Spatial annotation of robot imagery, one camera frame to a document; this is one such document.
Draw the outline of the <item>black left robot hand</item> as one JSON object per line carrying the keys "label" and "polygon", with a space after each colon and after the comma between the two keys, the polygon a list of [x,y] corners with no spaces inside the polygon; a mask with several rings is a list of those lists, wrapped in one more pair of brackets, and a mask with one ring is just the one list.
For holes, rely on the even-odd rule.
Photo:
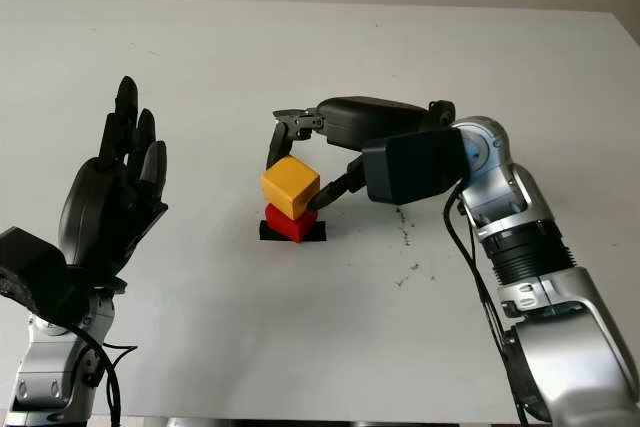
{"label": "black left robot hand", "polygon": [[125,291],[118,274],[168,210],[162,201],[167,163],[155,118],[138,108],[137,85],[125,76],[106,116],[98,155],[77,172],[59,222],[59,248],[80,282]]}

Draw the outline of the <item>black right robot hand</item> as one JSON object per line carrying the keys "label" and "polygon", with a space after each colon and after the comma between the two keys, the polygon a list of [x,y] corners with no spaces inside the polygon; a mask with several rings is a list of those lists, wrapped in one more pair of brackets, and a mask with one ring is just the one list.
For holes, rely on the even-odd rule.
{"label": "black right robot hand", "polygon": [[432,101],[426,108],[366,96],[333,97],[310,109],[286,109],[273,113],[276,124],[269,145],[268,168],[289,155],[295,141],[316,132],[329,144],[353,151],[373,139],[449,127],[455,105]]}

